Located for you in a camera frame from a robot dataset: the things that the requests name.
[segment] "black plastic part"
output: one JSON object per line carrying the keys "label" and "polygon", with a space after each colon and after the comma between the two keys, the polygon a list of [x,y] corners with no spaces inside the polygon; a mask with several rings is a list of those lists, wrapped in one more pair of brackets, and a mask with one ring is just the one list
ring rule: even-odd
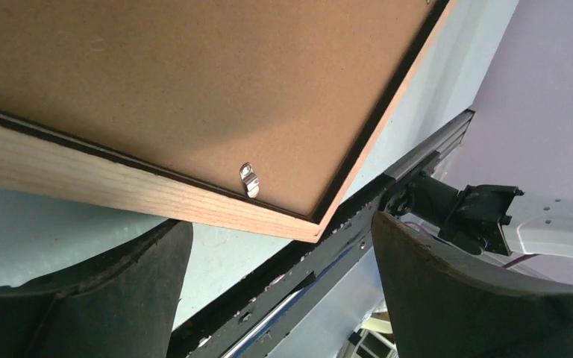
{"label": "black plastic part", "polygon": [[397,201],[411,203],[412,214],[440,227],[441,239],[470,254],[488,251],[510,256],[502,225],[510,222],[506,212],[517,195],[523,192],[516,186],[467,186],[458,191],[429,175],[418,175]]}
{"label": "black plastic part", "polygon": [[0,357],[164,357],[192,249],[168,220],[77,265],[0,287]]}
{"label": "black plastic part", "polygon": [[[372,214],[394,182],[387,175],[375,178],[339,206],[319,242],[291,242],[196,313],[172,333],[167,357],[220,357],[286,296],[312,285],[272,326],[273,339],[258,339],[241,356],[264,357],[371,248]],[[329,266],[332,269],[319,280]]]}
{"label": "black plastic part", "polygon": [[490,265],[384,213],[372,240],[400,357],[573,357],[573,286]]}
{"label": "black plastic part", "polygon": [[395,216],[407,214],[414,206],[414,198],[408,194],[407,186],[416,178],[431,174],[439,163],[439,157],[438,151],[432,151],[402,178],[394,178],[393,173],[386,171],[384,174],[389,175],[392,181],[385,187],[379,210]]}

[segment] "metal bracket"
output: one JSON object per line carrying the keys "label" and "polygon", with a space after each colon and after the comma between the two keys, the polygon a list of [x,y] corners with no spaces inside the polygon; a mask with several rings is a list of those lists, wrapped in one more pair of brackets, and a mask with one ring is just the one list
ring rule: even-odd
{"label": "metal bracket", "polygon": [[242,183],[245,184],[245,189],[247,189],[247,196],[249,198],[255,198],[258,196],[260,191],[260,180],[258,176],[254,173],[254,169],[251,167],[250,163],[245,163],[240,168],[240,179]]}

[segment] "light wood grain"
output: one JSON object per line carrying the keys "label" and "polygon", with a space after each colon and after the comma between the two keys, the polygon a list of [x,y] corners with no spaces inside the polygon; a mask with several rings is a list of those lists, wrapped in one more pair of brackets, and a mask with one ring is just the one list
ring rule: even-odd
{"label": "light wood grain", "polygon": [[383,131],[383,129],[385,128],[385,126],[387,124],[387,119],[392,115],[392,113],[394,112],[394,110],[398,106],[398,103],[401,101],[401,98],[403,97],[403,95],[405,94],[405,91],[407,90],[408,86],[412,82],[412,79],[414,79],[414,75],[416,75],[416,72],[419,70],[419,67],[421,66],[425,56],[427,56],[427,53],[429,52],[431,46],[433,45],[433,42],[436,41],[436,38],[438,37],[438,35],[440,34],[440,31],[442,30],[442,26],[444,26],[445,23],[447,22],[447,18],[449,17],[449,14],[451,13],[451,11],[456,6],[456,3],[457,3],[457,0],[450,0],[449,3],[447,3],[447,6],[445,7],[444,11],[442,12],[440,17],[438,18],[438,21],[436,22],[433,29],[431,30],[427,40],[425,41],[425,44],[422,46],[419,54],[416,56],[416,59],[412,63],[410,70],[405,75],[405,78],[403,79],[403,81],[401,82],[401,85],[399,86],[398,90],[394,94],[394,97],[392,97],[392,100],[389,103],[385,113],[379,119],[377,127],[375,128],[372,135],[368,139],[368,142],[366,143],[366,145],[363,147],[363,150],[361,151],[359,157],[357,158],[356,163],[352,167],[351,171],[348,173],[348,176],[344,180],[344,182],[343,182],[342,186],[340,187],[337,195],[335,196],[331,205],[329,206],[328,210],[326,211],[326,214],[324,214],[324,216],[322,217],[322,220],[319,223],[319,232],[317,233],[318,240],[319,240],[319,237],[324,232],[324,229],[328,226],[328,223],[331,221],[331,218],[333,217],[333,214],[337,210],[337,207],[339,207],[339,204],[341,204],[341,201],[342,201],[342,198],[344,197],[344,194],[346,194],[346,192],[348,191],[348,188],[350,187],[354,178],[357,176],[359,169],[361,169],[361,167],[363,166],[363,163],[366,161],[368,154],[370,153],[372,148],[375,146],[375,143],[377,142],[377,139],[378,139],[379,135],[381,134],[381,131]]}
{"label": "light wood grain", "polygon": [[318,225],[0,127],[0,187],[314,241]]}
{"label": "light wood grain", "polygon": [[0,0],[0,110],[308,216],[435,3]]}

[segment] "picture frame back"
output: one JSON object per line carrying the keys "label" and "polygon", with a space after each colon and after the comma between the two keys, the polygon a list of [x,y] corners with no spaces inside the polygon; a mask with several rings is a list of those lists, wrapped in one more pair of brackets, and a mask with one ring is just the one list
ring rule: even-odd
{"label": "picture frame back", "polygon": [[[301,188],[307,185],[305,176],[281,172],[290,185],[285,192],[291,193],[287,195],[291,201],[285,205],[262,196],[253,200],[246,198],[240,182],[237,189],[231,189],[233,184],[195,179],[153,164],[153,160],[61,131],[34,116],[21,117],[25,111],[16,110],[16,105],[9,108],[8,104],[16,102],[9,98],[0,100],[0,188],[316,242],[455,5],[455,0],[431,2],[392,78],[384,78],[385,86],[368,118],[357,123],[358,130],[352,129],[356,134],[348,141],[349,150],[339,151],[336,168],[326,171],[331,175],[325,186],[320,186],[322,196],[308,195],[313,200],[305,207],[297,206]],[[239,166],[243,158],[233,162]],[[259,171],[261,193],[272,192],[270,172]]]}

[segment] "wooden frame edge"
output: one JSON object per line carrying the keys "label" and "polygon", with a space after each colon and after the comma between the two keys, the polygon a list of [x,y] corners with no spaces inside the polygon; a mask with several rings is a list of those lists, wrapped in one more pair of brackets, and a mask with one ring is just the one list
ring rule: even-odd
{"label": "wooden frame edge", "polygon": [[319,226],[0,126],[0,188],[315,242]]}
{"label": "wooden frame edge", "polygon": [[366,161],[368,154],[370,154],[370,151],[372,150],[372,148],[374,148],[375,143],[377,142],[379,135],[381,135],[381,132],[383,131],[383,129],[385,128],[385,126],[387,124],[387,119],[392,116],[392,113],[394,112],[394,110],[398,106],[398,103],[401,101],[401,98],[403,97],[406,89],[408,88],[408,86],[412,82],[412,79],[414,79],[414,76],[418,72],[420,66],[422,65],[422,63],[425,59],[425,56],[427,56],[427,53],[430,51],[433,43],[436,41],[436,38],[440,35],[440,31],[442,30],[442,27],[447,22],[447,19],[448,19],[449,15],[451,14],[451,11],[456,6],[456,4],[457,4],[457,0],[449,0],[447,5],[445,6],[445,9],[442,11],[438,20],[436,21],[436,24],[431,29],[428,38],[425,40],[425,43],[421,47],[418,55],[416,56],[416,59],[412,62],[412,65],[411,65],[410,69],[407,71],[407,74],[405,75],[405,77],[403,78],[401,85],[396,90],[396,92],[395,92],[394,96],[392,97],[391,102],[388,104],[385,112],[379,118],[375,129],[372,131],[372,135],[368,138],[366,145],[363,146],[363,149],[361,150],[359,156],[357,157],[357,160],[355,161],[354,165],[350,169],[350,172],[348,173],[348,175],[345,177],[345,179],[342,183],[342,186],[337,191],[337,194],[333,198],[330,206],[328,207],[328,210],[326,210],[326,213],[323,215],[322,220],[319,223],[319,231],[316,234],[316,240],[315,241],[319,240],[321,238],[321,235],[324,233],[324,229],[328,226],[328,223],[331,221],[331,218],[333,217],[333,214],[337,210],[337,207],[339,207],[339,205],[341,204],[341,201],[342,201],[344,195],[347,193],[350,185],[352,184],[353,180],[356,178],[357,173],[359,172],[359,170],[363,166],[363,163]]}

